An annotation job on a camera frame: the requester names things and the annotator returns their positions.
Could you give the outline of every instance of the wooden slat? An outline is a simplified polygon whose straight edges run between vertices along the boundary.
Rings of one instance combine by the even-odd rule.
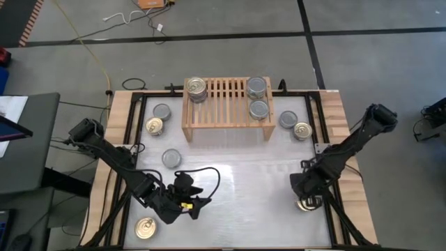
[[[217,79],[217,83],[220,84],[220,87],[218,89],[218,93],[220,95],[219,99],[220,99],[220,124],[224,123],[224,118],[223,118],[223,83],[221,81],[221,79]]]
[[[217,105],[217,80],[213,79],[213,83],[214,83],[214,108],[215,108],[215,113],[214,113],[214,126],[217,126],[218,123],[218,105]]]
[[[237,99],[236,99],[236,81],[234,78],[231,78],[231,95],[232,95],[232,121],[235,123],[236,126],[238,126],[238,120],[237,120]]]
[[[237,92],[238,92],[238,122],[239,123],[243,123],[243,109],[245,108],[245,106],[242,103],[242,84],[240,83],[240,80],[236,80],[237,81]]]
[[[181,128],[186,128],[187,127],[187,118],[189,117],[189,109],[187,107],[189,102],[189,94],[187,93],[187,91],[185,91],[183,93],[183,113],[181,115]]]
[[[226,123],[231,122],[231,103],[229,102],[229,79],[225,78],[224,80],[224,89],[226,94]]]
[[[213,108],[212,108],[212,104],[211,104],[211,100],[212,100],[212,98],[210,98],[211,97],[211,94],[210,94],[210,92],[211,92],[211,90],[210,90],[210,80],[208,80],[207,81],[207,87],[208,87],[208,98],[206,98],[206,102],[208,103],[208,120],[207,120],[207,122],[208,123],[212,123],[212,112],[213,112]]]

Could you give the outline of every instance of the wooden rack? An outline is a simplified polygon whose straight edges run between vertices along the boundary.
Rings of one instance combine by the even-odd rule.
[[[262,128],[264,139],[270,139],[276,126],[270,78],[264,77],[267,84],[266,96],[263,97],[263,101],[269,106],[269,113],[268,117],[261,121],[249,115],[249,104],[252,100],[245,93],[248,79],[248,77],[203,78],[208,97],[199,104],[193,103],[184,90],[181,128],[188,142],[192,141],[194,129],[209,128]]]

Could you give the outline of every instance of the tin can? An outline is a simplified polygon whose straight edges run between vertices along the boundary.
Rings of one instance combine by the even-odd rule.
[[[151,118],[146,123],[147,132],[152,136],[162,134],[162,120],[160,118]]]
[[[177,168],[181,164],[181,154],[176,149],[167,149],[162,154],[161,161],[167,168]]]
[[[190,100],[195,103],[203,102],[208,97],[206,83],[199,77],[191,77],[186,83],[185,90]]]
[[[249,105],[249,115],[255,120],[262,120],[268,117],[269,112],[268,104],[262,100],[256,100]]]
[[[158,104],[153,108],[153,116],[161,119],[163,122],[168,121],[171,115],[170,108],[166,104]]]
[[[297,123],[294,126],[293,135],[296,139],[300,141],[304,141],[311,137],[313,134],[313,129],[311,126],[309,126],[307,123]]]
[[[279,124],[285,129],[290,129],[298,123],[298,116],[292,111],[285,111],[280,114]]]
[[[295,201],[295,205],[302,211],[313,211],[316,209],[314,206],[309,206],[306,200],[297,199]]]
[[[152,218],[140,219],[134,227],[135,234],[141,239],[148,239],[152,237],[155,231],[156,221]]]
[[[262,77],[251,77],[247,81],[246,94],[252,100],[259,100],[265,96],[266,80]]]

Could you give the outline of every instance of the computer screen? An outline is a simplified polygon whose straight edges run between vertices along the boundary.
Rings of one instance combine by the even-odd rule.
[[[0,142],[32,137],[33,132],[0,116]]]

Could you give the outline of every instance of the yellow cable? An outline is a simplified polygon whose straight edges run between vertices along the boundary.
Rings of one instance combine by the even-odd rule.
[[[75,31],[78,41],[85,47],[85,49],[87,49],[90,52],[91,56],[95,59],[96,63],[100,67],[100,70],[102,71],[102,73],[104,73],[105,79],[107,80],[107,90],[111,90],[110,78],[109,78],[109,75],[107,74],[107,71],[105,70],[104,66],[101,64],[101,62],[99,61],[97,56],[90,50],[90,48],[88,48],[84,44],[84,41],[82,41],[81,36],[79,35],[79,32],[77,32],[77,30],[75,28],[75,25],[71,22],[70,18],[67,16],[65,11],[63,11],[62,7],[59,5],[59,0],[54,0],[54,3],[56,4],[57,8],[59,8],[59,10],[62,12],[62,14],[65,16],[65,18],[67,19],[68,23],[70,24],[72,30]],[[109,106],[110,106],[110,95],[107,95],[107,107],[109,107]],[[109,119],[109,110],[107,110],[107,115],[106,115],[106,120],[108,121],[108,119]]]

